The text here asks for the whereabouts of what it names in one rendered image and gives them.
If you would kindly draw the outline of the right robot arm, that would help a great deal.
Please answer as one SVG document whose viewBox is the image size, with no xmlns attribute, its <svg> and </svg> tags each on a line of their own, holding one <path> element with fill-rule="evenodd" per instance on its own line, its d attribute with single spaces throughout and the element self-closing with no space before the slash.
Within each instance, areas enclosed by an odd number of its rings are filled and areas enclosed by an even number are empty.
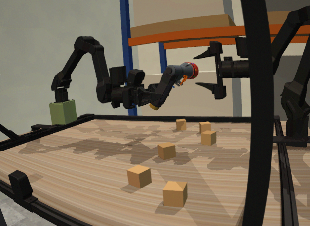
<svg viewBox="0 0 310 226">
<path fill-rule="evenodd" d="M 307 20 L 307 21 L 306 21 Z M 303 22 L 304 21 L 304 22 Z M 294 35 L 303 25 L 310 24 L 310 6 L 289 12 L 287 19 L 271 44 L 273 75 L 279 66 L 280 58 Z M 246 37 L 236 37 L 237 55 L 248 58 Z M 239 78 L 250 78 L 248 60 L 237 61 Z M 285 83 L 280 96 L 281 104 L 288 118 L 286 136 L 303 138 L 308 136 L 310 106 L 306 103 L 307 83 L 310 78 L 310 33 L 300 60 L 296 75 L 291 82 Z"/>
</svg>

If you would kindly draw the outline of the black hose nozzle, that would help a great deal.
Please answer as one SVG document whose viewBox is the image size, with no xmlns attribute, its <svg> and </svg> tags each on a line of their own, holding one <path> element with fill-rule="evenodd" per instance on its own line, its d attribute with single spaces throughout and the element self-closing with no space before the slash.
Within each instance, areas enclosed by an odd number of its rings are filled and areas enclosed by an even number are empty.
<svg viewBox="0 0 310 226">
<path fill-rule="evenodd" d="M 186 79 L 196 78 L 198 72 L 198 66 L 195 63 L 184 62 L 181 65 L 168 65 L 155 91 L 155 93 L 162 94 L 163 97 L 151 102 L 149 106 L 154 110 L 158 110 L 164 104 L 171 89 L 175 88 L 174 84 L 177 86 L 183 85 Z M 183 80 L 180 82 L 182 78 Z"/>
</svg>

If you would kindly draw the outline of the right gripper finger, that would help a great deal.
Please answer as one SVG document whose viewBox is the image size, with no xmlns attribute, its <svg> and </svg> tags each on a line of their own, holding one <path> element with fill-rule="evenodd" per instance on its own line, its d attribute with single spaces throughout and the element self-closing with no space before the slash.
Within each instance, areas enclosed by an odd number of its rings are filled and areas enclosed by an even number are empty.
<svg viewBox="0 0 310 226">
<path fill-rule="evenodd" d="M 214 56 L 214 55 L 210 54 L 210 47 L 208 47 L 207 51 L 205 51 L 204 53 L 194 57 L 193 59 L 201 59 L 201 58 L 212 57 L 212 56 Z"/>
<path fill-rule="evenodd" d="M 214 94 L 214 86 L 217 85 L 215 83 L 203 83 L 203 82 L 197 82 L 196 84 L 209 89 L 210 91 L 212 91 L 212 94 Z"/>
</svg>

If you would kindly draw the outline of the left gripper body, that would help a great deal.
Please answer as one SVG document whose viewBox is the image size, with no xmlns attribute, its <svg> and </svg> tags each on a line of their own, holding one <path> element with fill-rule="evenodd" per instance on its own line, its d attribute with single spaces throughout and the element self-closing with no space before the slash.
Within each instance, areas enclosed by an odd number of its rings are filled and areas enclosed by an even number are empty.
<svg viewBox="0 0 310 226">
<path fill-rule="evenodd" d="M 145 89 L 145 90 L 151 92 L 151 85 L 153 85 L 153 84 L 150 84 L 148 86 L 148 89 Z M 137 87 L 130 87 L 130 88 L 124 87 L 122 89 L 121 98 L 123 101 L 123 106 L 126 109 L 135 108 L 135 105 L 137 105 L 137 90 L 136 89 L 137 89 Z M 132 105 L 132 103 L 134 103 L 135 105 Z"/>
</svg>

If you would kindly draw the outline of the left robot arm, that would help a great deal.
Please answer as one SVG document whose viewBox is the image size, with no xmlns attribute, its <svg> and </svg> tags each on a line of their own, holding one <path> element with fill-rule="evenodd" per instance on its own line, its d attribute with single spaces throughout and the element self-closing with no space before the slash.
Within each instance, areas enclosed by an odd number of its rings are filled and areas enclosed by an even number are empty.
<svg viewBox="0 0 310 226">
<path fill-rule="evenodd" d="M 108 68 L 104 56 L 104 47 L 92 36 L 79 36 L 74 43 L 74 51 L 65 64 L 62 71 L 57 73 L 51 85 L 51 90 L 55 91 L 54 103 L 69 101 L 67 88 L 70 87 L 71 74 L 82 56 L 86 53 L 92 55 L 93 65 L 97 77 L 97 99 L 101 103 L 111 102 L 113 108 L 120 107 L 123 103 L 121 98 L 122 89 L 144 86 L 142 81 L 145 78 L 143 70 L 133 69 L 126 75 L 126 66 Z M 127 83 L 126 86 L 121 87 Z M 64 88 L 57 88 L 63 87 Z"/>
</svg>

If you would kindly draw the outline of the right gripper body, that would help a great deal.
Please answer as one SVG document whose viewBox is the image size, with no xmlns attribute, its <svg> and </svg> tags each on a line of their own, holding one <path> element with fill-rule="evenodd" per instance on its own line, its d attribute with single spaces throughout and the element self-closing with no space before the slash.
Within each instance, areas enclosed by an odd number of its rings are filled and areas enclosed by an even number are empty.
<svg viewBox="0 0 310 226">
<path fill-rule="evenodd" d="M 223 86 L 223 78 L 239 78 L 237 61 L 221 61 L 220 53 L 223 53 L 222 44 L 218 41 L 210 41 L 210 54 L 215 55 L 217 85 L 214 86 L 215 99 L 226 97 L 226 86 Z M 220 77 L 219 77 L 220 76 Z M 219 88 L 220 87 L 220 88 Z"/>
</svg>

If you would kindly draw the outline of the tan wooden cube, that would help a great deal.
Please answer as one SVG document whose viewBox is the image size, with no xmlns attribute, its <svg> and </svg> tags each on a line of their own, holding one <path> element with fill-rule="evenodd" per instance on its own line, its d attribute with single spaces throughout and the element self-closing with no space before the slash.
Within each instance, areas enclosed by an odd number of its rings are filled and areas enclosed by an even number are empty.
<svg viewBox="0 0 310 226">
<path fill-rule="evenodd" d="M 175 144 L 171 142 L 158 144 L 158 156 L 163 160 L 176 157 Z"/>
<path fill-rule="evenodd" d="M 127 170 L 129 185 L 142 188 L 152 182 L 151 169 L 137 165 Z"/>
<path fill-rule="evenodd" d="M 211 123 L 210 122 L 200 122 L 199 123 L 199 131 L 200 133 L 203 133 L 205 131 L 211 131 Z"/>
<path fill-rule="evenodd" d="M 186 120 L 185 119 L 176 120 L 176 129 L 177 131 L 186 130 Z"/>
<path fill-rule="evenodd" d="M 216 131 L 205 131 L 201 133 L 201 144 L 203 145 L 213 145 L 216 143 Z"/>
<path fill-rule="evenodd" d="M 168 181 L 163 189 L 164 206 L 184 207 L 187 198 L 187 182 Z"/>
</svg>

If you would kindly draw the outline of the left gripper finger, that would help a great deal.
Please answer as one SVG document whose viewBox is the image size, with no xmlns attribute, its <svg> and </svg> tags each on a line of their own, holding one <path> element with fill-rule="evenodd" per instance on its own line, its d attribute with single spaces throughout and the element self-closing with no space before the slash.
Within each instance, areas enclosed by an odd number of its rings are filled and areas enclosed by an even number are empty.
<svg viewBox="0 0 310 226">
<path fill-rule="evenodd" d="M 154 85 L 151 85 L 151 92 L 154 92 L 154 93 L 155 93 L 156 89 L 157 89 L 157 87 L 156 87 L 155 84 L 154 84 Z"/>
<path fill-rule="evenodd" d="M 162 97 L 162 94 L 146 91 L 143 87 L 137 87 L 137 103 L 139 107 Z"/>
</svg>

